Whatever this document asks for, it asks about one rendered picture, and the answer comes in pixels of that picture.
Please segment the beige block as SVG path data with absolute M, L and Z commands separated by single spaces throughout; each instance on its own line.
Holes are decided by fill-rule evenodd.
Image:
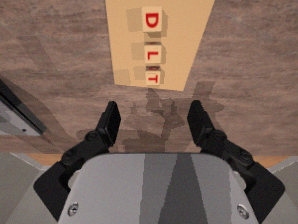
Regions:
M 161 64 L 162 44 L 161 42 L 145 42 L 144 62 L 145 64 Z
M 146 85 L 160 85 L 161 69 L 160 66 L 146 66 L 145 81 Z
M 141 15 L 143 33 L 162 32 L 162 6 L 142 7 Z

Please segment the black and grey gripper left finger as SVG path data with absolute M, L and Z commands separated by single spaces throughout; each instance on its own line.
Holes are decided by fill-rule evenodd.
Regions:
M 33 185 L 35 192 L 57 223 L 71 191 L 68 186 L 69 179 L 89 158 L 110 153 L 108 149 L 116 142 L 120 122 L 117 103 L 109 101 L 96 129 L 88 132 L 82 142 L 67 150 L 59 162 L 57 161 L 35 181 Z

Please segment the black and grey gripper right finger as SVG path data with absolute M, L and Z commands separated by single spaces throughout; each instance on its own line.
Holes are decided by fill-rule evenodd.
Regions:
M 201 148 L 200 153 L 223 158 L 243 178 L 246 183 L 244 192 L 258 223 L 262 224 L 284 194 L 284 184 L 260 163 L 255 162 L 248 151 L 227 140 L 223 131 L 215 130 L 199 100 L 191 102 L 187 121 L 194 144 Z

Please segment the tan flat mat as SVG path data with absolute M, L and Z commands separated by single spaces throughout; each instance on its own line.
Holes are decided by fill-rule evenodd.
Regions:
M 183 91 L 215 0 L 105 0 L 115 85 Z M 162 32 L 142 32 L 141 7 L 163 6 Z M 161 64 L 145 64 L 145 42 L 161 42 Z M 160 66 L 160 85 L 146 85 Z

